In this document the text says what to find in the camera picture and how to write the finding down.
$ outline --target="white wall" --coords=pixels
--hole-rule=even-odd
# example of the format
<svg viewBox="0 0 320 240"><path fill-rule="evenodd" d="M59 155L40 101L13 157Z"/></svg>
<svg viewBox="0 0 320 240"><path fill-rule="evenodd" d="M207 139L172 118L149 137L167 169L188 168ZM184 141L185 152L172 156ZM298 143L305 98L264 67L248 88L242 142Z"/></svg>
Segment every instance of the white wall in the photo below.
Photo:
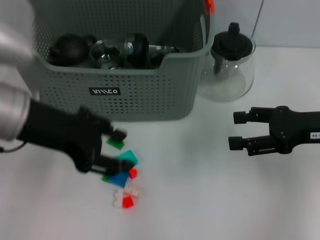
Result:
<svg viewBox="0 0 320 240"><path fill-rule="evenodd" d="M262 0L214 0L216 27L220 33L228 29L231 22L240 24L242 33L253 33Z"/></svg>
<svg viewBox="0 0 320 240"><path fill-rule="evenodd" d="M320 0L264 0L253 38L258 46L319 48L319 13Z"/></svg>

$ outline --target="orange clip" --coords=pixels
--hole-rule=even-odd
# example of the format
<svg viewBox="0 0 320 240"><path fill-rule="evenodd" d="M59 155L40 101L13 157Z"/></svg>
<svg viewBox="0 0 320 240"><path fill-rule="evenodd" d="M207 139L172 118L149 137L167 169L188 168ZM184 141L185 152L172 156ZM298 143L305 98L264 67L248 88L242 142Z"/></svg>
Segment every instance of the orange clip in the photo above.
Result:
<svg viewBox="0 0 320 240"><path fill-rule="evenodd" d="M215 7L214 0L204 0L204 4L205 4L205 8L206 8L206 14L208 16L210 15L210 9L211 9L212 14L216 13L216 7Z"/></svg>

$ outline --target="basket label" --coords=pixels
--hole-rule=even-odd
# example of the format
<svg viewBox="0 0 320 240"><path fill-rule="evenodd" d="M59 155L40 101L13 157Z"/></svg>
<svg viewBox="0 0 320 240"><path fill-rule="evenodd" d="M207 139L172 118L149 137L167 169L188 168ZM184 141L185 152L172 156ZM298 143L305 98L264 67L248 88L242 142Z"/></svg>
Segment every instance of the basket label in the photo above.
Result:
<svg viewBox="0 0 320 240"><path fill-rule="evenodd" d="M121 95L119 87L89 87L89 91L94 96Z"/></svg>

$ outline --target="glass teapot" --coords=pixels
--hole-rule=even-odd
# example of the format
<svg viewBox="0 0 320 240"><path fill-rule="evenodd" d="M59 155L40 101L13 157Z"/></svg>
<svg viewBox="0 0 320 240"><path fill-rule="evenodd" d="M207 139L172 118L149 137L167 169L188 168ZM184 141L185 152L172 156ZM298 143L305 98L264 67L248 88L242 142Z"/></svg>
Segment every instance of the glass teapot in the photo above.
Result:
<svg viewBox="0 0 320 240"><path fill-rule="evenodd" d="M245 95L255 77L253 53L255 41L240 33L238 23L232 22L228 31L217 34L206 58L199 92L216 101L232 101Z"/></svg>

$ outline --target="black pot lid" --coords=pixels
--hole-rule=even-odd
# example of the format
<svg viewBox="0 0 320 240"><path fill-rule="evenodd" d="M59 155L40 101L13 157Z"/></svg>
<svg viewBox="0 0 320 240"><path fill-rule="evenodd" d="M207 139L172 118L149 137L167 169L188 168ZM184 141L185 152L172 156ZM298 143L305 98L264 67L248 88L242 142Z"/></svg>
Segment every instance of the black pot lid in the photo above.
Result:
<svg viewBox="0 0 320 240"><path fill-rule="evenodd" d="M232 22L228 31L215 35L212 50L228 61L237 61L251 54L253 43L240 33L239 23Z"/></svg>

